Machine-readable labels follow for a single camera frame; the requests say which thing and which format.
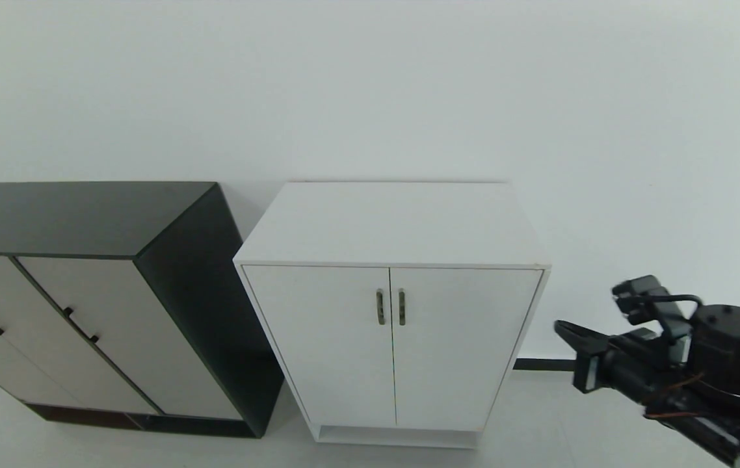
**black baseboard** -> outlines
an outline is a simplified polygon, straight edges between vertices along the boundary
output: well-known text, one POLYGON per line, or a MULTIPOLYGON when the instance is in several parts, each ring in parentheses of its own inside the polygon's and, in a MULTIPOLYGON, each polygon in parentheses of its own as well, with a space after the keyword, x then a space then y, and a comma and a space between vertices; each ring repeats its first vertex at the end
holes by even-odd
POLYGON ((25 403, 25 405, 40 417, 54 423, 146 430, 147 432, 172 432, 195 436, 260 438, 259 435, 252 432, 245 421, 171 417, 171 415, 132 415, 112 411, 96 411, 95 409, 34 405, 31 403, 25 403))
POLYGON ((567 371, 575 370, 575 361, 572 359, 531 359, 519 357, 515 361, 514 369, 518 371, 567 371))

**black cabinet top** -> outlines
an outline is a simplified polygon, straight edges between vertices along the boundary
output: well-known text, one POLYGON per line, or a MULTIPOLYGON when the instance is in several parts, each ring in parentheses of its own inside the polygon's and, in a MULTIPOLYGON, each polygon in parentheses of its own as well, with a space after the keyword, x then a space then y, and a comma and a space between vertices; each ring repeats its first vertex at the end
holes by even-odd
POLYGON ((135 257, 216 183, 0 183, 0 255, 135 257))

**black cabinet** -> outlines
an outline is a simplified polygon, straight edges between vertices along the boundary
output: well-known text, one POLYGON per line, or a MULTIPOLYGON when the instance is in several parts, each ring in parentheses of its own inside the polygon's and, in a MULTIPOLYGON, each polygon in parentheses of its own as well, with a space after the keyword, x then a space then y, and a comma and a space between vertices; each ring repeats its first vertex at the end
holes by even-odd
POLYGON ((216 183, 0 183, 0 386, 64 423, 260 437, 283 383, 216 183))

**white cabinet door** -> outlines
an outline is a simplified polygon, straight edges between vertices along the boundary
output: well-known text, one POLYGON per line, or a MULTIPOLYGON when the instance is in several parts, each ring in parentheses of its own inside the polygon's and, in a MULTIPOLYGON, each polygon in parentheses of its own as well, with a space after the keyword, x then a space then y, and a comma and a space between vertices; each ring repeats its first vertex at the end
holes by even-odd
POLYGON ((97 335, 96 346, 166 414, 242 419, 132 261, 20 263, 61 308, 73 309, 76 325, 97 335))
POLYGON ((243 272, 311 423, 395 426, 388 269, 246 265, 243 272))
POLYGON ((540 270, 391 268, 398 427, 483 430, 539 279, 540 270))
POLYGON ((81 406, 66 390, 0 337, 0 386, 27 403, 81 406))
POLYGON ((84 407, 155 414, 6 257, 0 257, 0 327, 5 340, 84 407))

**gray floor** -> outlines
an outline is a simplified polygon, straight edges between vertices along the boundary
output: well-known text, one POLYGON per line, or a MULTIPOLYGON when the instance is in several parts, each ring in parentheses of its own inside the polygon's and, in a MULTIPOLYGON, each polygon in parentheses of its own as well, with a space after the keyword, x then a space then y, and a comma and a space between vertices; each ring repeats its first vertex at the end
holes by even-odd
POLYGON ((614 391, 581 396, 565 372, 516 371, 478 450, 317 445, 289 391, 259 441, 106 430, 41 420, 0 390, 0 467, 717 467, 614 391))

